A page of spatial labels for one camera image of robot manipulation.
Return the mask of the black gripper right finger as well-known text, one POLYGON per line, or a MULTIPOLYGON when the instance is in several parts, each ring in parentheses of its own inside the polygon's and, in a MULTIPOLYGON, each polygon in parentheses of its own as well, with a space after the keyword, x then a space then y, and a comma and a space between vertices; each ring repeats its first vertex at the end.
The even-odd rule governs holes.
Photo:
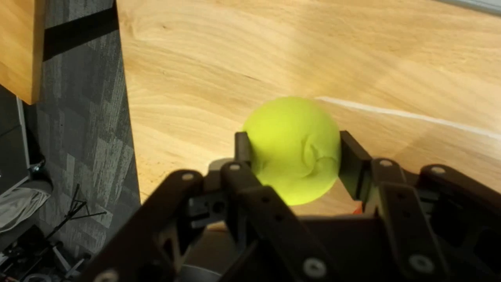
POLYGON ((380 219, 406 282, 501 282, 501 194, 447 164, 411 172, 344 131, 341 178, 380 219))

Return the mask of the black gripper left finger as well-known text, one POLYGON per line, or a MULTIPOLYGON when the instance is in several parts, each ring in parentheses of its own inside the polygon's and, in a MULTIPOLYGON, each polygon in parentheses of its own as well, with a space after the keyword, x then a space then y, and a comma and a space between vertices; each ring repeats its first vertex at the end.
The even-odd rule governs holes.
POLYGON ((223 222, 236 258, 222 282, 251 275, 337 282, 341 269, 312 230, 251 170, 251 139, 236 134, 236 156, 209 174, 170 174, 84 271, 84 282, 182 282, 187 255, 207 227, 223 222))

